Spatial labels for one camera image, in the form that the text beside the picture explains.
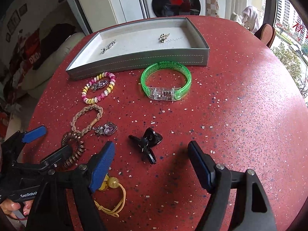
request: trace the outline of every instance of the metal bolt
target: metal bolt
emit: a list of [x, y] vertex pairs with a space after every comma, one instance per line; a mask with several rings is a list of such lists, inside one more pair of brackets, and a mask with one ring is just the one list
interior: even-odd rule
[[217, 163], [216, 164], [216, 168], [220, 169], [220, 170], [223, 170], [224, 169], [224, 165], [221, 164], [221, 163]]
[[56, 171], [55, 171], [54, 169], [50, 169], [50, 170], [48, 171], [48, 174], [49, 174], [49, 175], [53, 175], [55, 172], [56, 172]]
[[251, 176], [255, 174], [255, 172], [252, 169], [247, 169], [247, 173]]
[[87, 165], [86, 164], [80, 164], [78, 166], [79, 170], [85, 170], [87, 168]]

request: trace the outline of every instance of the yellow hair tie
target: yellow hair tie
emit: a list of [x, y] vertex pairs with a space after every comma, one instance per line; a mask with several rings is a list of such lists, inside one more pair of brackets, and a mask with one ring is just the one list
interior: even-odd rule
[[105, 176], [105, 179], [102, 183], [102, 186], [99, 188], [99, 191], [105, 191], [108, 187], [110, 188], [118, 188], [120, 187], [123, 191], [123, 198], [118, 203], [118, 205], [113, 209], [107, 209], [103, 206], [101, 206], [96, 200], [94, 201], [95, 205], [97, 206], [98, 210], [103, 211], [106, 214], [109, 214], [113, 217], [119, 217], [118, 213], [123, 209], [125, 205], [125, 198], [126, 198], [126, 190], [125, 188], [119, 183], [118, 178], [116, 177], [109, 177], [108, 175]]

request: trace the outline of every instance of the silver charm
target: silver charm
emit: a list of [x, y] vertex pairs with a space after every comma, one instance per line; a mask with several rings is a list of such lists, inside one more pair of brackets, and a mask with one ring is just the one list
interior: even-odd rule
[[107, 122], [103, 126], [98, 126], [97, 128], [92, 129], [95, 131], [97, 136], [110, 136], [118, 130], [118, 127], [112, 122]]
[[165, 34], [161, 34], [161, 36], [159, 37], [159, 40], [161, 41], [161, 43], [164, 43], [169, 35], [170, 34], [166, 34], [166, 35]]
[[115, 42], [116, 42], [116, 39], [113, 40], [111, 43], [109, 43], [106, 47], [104, 47], [102, 49], [102, 54], [104, 54], [106, 52], [106, 50], [110, 49], [115, 44]]
[[108, 80], [103, 79], [99, 80], [98, 82], [94, 83], [90, 89], [93, 89], [93, 92], [97, 91], [98, 89], [104, 88], [108, 84]]

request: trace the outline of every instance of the picture frame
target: picture frame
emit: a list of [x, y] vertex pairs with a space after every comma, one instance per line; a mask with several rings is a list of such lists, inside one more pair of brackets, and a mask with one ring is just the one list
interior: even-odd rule
[[21, 21], [21, 19], [18, 15], [18, 12], [17, 12], [17, 10], [15, 10], [13, 12], [9, 22], [7, 23], [7, 28], [8, 28], [11, 35], [15, 32], [15, 30], [16, 30], [18, 24], [20, 23], [20, 21]]
[[19, 15], [22, 17], [25, 13], [27, 13], [28, 8], [27, 8], [27, 4], [25, 3], [23, 6], [21, 6], [18, 9]]
[[5, 37], [5, 40], [7, 42], [10, 42], [11, 41], [11, 35], [9, 33], [7, 33], [6, 37]]

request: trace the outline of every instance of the green bracelet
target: green bracelet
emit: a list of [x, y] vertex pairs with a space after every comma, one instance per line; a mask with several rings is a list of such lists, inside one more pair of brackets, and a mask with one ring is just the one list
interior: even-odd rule
[[[185, 75], [187, 83], [182, 88], [154, 88], [145, 85], [147, 78], [154, 72], [162, 69], [174, 69]], [[141, 86], [145, 94], [153, 100], [176, 101], [186, 95], [192, 83], [192, 76], [188, 68], [174, 61], [161, 61], [147, 67], [141, 75]]]

